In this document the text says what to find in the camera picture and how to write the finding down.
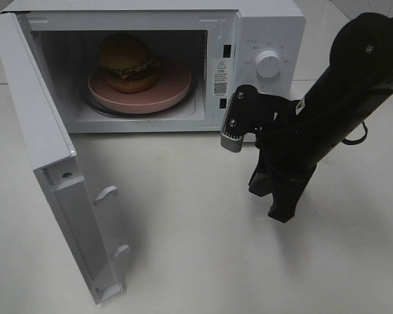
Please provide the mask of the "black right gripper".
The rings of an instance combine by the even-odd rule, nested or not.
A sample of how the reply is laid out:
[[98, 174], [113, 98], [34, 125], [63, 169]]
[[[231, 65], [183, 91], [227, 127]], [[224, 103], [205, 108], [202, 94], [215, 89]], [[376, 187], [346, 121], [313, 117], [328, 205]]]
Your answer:
[[297, 203], [316, 169], [304, 166], [303, 154], [310, 154], [305, 132], [295, 126], [310, 119], [303, 98], [288, 100], [274, 124], [256, 131], [259, 159], [248, 183], [249, 191], [263, 197], [272, 194], [268, 216], [282, 223], [295, 215]]

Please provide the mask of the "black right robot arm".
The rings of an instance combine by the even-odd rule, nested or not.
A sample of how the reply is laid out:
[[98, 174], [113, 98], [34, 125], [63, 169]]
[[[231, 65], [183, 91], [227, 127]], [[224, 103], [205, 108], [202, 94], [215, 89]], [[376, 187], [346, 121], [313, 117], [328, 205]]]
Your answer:
[[269, 216], [289, 221], [318, 162], [393, 94], [393, 17], [367, 12], [338, 32], [329, 66], [299, 101], [256, 118], [250, 191], [273, 198]]

